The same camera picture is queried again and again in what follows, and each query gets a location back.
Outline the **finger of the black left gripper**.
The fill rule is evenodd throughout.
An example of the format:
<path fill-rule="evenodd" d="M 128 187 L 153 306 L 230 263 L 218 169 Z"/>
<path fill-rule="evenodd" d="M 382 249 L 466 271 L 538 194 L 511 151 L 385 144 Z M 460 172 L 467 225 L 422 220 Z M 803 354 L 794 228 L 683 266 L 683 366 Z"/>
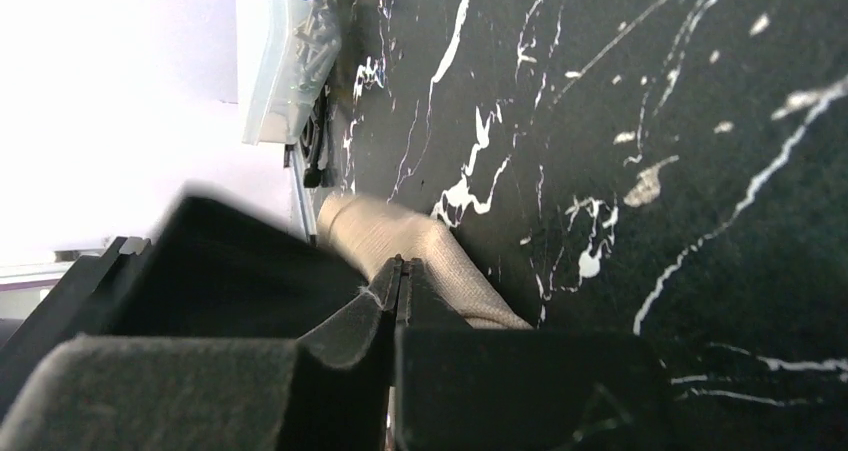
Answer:
<path fill-rule="evenodd" d="M 189 196 L 157 239 L 121 237 L 102 255 L 78 259 L 20 325 L 4 329 L 1 405 L 12 405 L 51 350 L 81 334 L 294 339 L 365 284 L 313 242 Z"/>

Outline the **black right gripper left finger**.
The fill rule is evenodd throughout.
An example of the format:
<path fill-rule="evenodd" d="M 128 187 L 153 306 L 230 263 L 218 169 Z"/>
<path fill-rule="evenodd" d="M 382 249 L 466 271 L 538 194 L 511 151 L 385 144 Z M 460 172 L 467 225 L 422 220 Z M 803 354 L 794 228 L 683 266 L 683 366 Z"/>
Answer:
<path fill-rule="evenodd" d="M 381 450 L 402 261 L 299 339 L 86 336 L 35 366 L 5 450 Z"/>

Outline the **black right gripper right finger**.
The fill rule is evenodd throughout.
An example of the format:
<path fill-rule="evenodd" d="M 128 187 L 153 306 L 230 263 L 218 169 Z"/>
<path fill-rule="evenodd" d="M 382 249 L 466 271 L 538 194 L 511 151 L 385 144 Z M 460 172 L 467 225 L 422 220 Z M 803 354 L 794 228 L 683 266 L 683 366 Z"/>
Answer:
<path fill-rule="evenodd" d="M 401 450 L 666 450 L 669 391 L 641 339 L 480 330 L 404 264 L 395 328 Z"/>

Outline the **beige cloth napkin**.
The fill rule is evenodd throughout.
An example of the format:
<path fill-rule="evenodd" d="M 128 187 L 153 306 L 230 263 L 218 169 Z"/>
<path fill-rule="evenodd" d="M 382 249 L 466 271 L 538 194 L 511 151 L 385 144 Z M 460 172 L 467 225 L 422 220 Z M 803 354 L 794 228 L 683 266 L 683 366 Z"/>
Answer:
<path fill-rule="evenodd" d="M 368 195 L 334 193 L 317 217 L 318 242 L 368 280 L 396 256 L 422 261 L 435 293 L 477 329 L 530 330 L 442 222 Z"/>

